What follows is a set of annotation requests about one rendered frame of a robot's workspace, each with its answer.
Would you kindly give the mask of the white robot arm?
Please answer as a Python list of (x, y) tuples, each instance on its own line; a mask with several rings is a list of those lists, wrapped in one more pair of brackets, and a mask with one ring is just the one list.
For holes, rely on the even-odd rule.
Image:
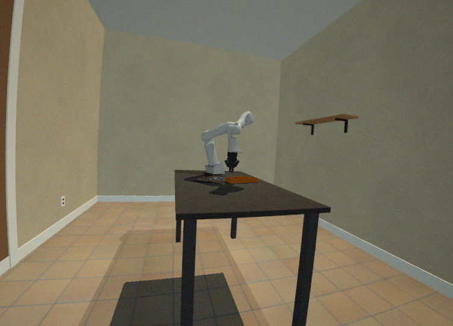
[(234, 122), (226, 122), (213, 130), (205, 131), (201, 135), (201, 139), (205, 142), (205, 151), (210, 166), (218, 164), (216, 151), (214, 148), (213, 138), (228, 133), (228, 152), (243, 153), (242, 150), (237, 150), (238, 139), (233, 137), (233, 134), (240, 134), (241, 129), (254, 122), (250, 111), (241, 115), (239, 120)]

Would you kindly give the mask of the orange labelled bins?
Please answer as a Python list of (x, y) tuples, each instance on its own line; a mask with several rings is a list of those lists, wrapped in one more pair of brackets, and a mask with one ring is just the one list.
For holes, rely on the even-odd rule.
[(255, 177), (245, 177), (245, 176), (235, 176), (235, 177), (225, 177), (227, 183), (257, 183), (258, 178)]

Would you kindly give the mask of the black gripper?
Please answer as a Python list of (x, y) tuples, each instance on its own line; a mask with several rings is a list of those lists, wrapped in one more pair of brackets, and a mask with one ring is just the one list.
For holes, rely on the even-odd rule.
[(234, 168), (238, 165), (237, 152), (228, 152), (228, 158), (225, 160), (225, 164), (229, 167), (229, 172), (233, 173)]

